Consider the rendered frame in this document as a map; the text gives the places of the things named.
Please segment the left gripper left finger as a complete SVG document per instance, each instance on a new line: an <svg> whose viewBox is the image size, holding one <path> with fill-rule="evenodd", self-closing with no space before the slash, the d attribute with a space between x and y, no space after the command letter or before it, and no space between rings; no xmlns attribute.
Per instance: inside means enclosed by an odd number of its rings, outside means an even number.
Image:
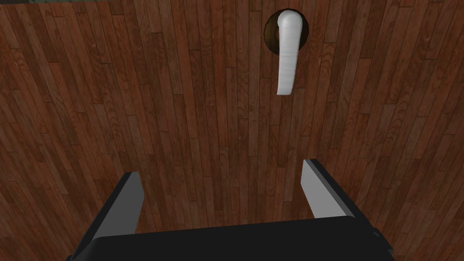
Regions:
<svg viewBox="0 0 464 261"><path fill-rule="evenodd" d="M139 173L124 173L86 231L82 246L99 237L134 234L144 198Z"/></svg>

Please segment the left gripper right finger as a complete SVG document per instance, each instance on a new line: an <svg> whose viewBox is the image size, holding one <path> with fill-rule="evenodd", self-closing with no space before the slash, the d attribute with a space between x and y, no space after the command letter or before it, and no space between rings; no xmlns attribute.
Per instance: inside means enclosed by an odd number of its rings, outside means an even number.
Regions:
<svg viewBox="0 0 464 261"><path fill-rule="evenodd" d="M364 213L319 161L303 161L300 184L314 218L351 216L364 219Z"/></svg>

